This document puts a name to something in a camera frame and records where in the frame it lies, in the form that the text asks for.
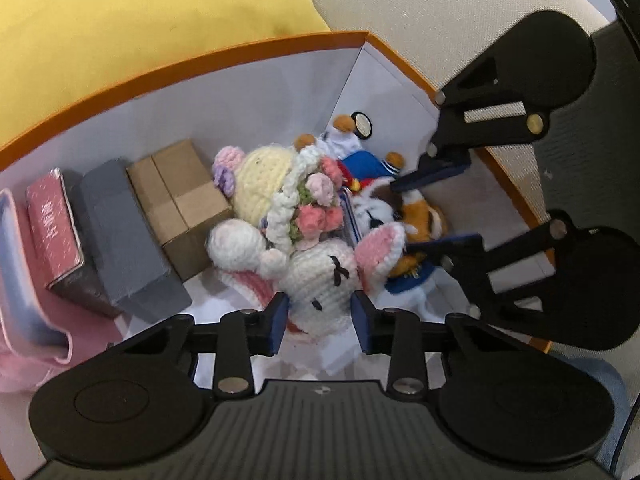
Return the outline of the crochet white bunny doll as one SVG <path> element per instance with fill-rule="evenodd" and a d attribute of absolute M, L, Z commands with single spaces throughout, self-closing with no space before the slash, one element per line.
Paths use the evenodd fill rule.
<path fill-rule="evenodd" d="M 209 231 L 206 252 L 218 278 L 263 308 L 290 300 L 288 333 L 312 341 L 342 330 L 353 292 L 379 292 L 406 244 L 401 223 L 376 226 L 350 244 L 338 161 L 314 146 L 272 144 L 249 153 L 225 146 L 214 182 L 233 216 Z"/>

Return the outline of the dark grey box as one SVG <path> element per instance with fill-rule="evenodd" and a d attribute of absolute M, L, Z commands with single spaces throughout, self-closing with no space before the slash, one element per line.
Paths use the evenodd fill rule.
<path fill-rule="evenodd" d="M 192 304 L 157 243 L 124 164 L 111 159 L 87 172 L 70 204 L 108 304 L 148 323 Z"/>

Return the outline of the red panda sailor plush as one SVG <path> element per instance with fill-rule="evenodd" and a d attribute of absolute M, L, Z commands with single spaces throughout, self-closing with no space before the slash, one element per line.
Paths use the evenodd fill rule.
<path fill-rule="evenodd" d="M 303 133 L 294 141 L 297 151 L 309 145 L 336 160 L 350 207 L 352 229 L 365 236 L 384 223 L 397 221 L 406 242 L 434 242 L 447 234 L 444 214 L 417 190 L 395 192 L 392 183 L 405 167 L 404 156 L 389 152 L 380 157 L 367 150 L 372 136 L 369 117 L 361 112 L 337 115 L 324 133 Z"/>

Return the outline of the brown cardboard small box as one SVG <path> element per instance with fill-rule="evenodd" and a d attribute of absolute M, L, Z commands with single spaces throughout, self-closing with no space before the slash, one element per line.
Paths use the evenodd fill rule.
<path fill-rule="evenodd" d="M 209 231 L 233 216 L 190 140 L 138 160 L 127 174 L 146 220 L 181 281 L 210 265 Z"/>

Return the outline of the red dark book box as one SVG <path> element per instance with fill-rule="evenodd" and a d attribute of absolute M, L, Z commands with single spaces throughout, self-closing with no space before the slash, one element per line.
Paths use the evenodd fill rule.
<path fill-rule="evenodd" d="M 47 289 L 104 318 L 117 318 L 120 311 L 108 300 L 80 235 L 61 169 L 43 174 L 26 188 L 25 195 Z"/>

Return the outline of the pink card holder wallet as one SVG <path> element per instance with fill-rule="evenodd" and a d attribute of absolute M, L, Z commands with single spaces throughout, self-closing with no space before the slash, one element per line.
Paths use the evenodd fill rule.
<path fill-rule="evenodd" d="M 1 329 L 17 356 L 59 367 L 122 340 L 113 320 L 47 289 L 26 210 L 9 190 L 1 192 Z"/>

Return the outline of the pink fabric pouch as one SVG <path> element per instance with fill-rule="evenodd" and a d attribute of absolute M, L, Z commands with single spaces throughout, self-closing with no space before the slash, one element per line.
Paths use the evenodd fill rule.
<path fill-rule="evenodd" d="M 17 393 L 36 391 L 54 376 L 55 368 L 49 363 L 16 356 L 10 352 L 1 353 L 1 392 Z"/>

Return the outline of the beige sofa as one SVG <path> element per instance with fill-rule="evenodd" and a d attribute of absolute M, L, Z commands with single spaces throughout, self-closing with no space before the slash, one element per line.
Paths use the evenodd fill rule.
<path fill-rule="evenodd" d="M 368 30 L 440 88 L 525 15 L 562 12 L 587 32 L 608 24 L 588 0 L 312 0 L 334 30 Z M 490 244 L 522 232 L 510 208 L 548 220 L 534 151 L 492 148 L 461 176 L 424 188 L 453 229 L 480 231 Z"/>

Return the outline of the right leg blue jeans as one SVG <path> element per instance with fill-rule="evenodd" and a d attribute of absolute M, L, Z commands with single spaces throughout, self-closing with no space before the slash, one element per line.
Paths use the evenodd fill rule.
<path fill-rule="evenodd" d="M 594 456 L 596 463 L 615 479 L 622 478 L 623 458 L 631 427 L 639 415 L 639 397 L 629 399 L 623 376 L 605 360 L 594 356 L 562 356 L 552 351 L 551 355 L 594 379 L 608 395 L 608 414 L 612 422 Z"/>

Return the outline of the orange cardboard box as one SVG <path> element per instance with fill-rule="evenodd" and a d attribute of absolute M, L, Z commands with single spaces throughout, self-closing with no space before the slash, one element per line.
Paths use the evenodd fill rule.
<path fill-rule="evenodd" d="M 191 139 L 210 162 L 225 145 L 250 151 L 322 133 L 335 115 L 363 112 L 366 148 L 399 152 L 413 170 L 437 124 L 435 90 L 370 32 L 320 32 L 254 42 L 152 70 L 66 107 L 1 149 L 1 189 L 17 200 L 58 167 L 84 174 L 109 159 L 128 162 Z M 461 176 L 424 191 L 456 234 L 489 247 L 542 220 L 488 151 Z M 353 328 L 320 347 L 285 339 L 276 358 L 253 358 L 265 379 L 374 379 L 386 386 L 385 356 L 359 354 Z"/>

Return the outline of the yellow cushion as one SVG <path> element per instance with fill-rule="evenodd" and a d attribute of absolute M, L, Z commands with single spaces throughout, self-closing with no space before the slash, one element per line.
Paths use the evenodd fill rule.
<path fill-rule="evenodd" d="M 311 0 L 1 0 L 1 142 L 150 70 L 328 28 Z"/>

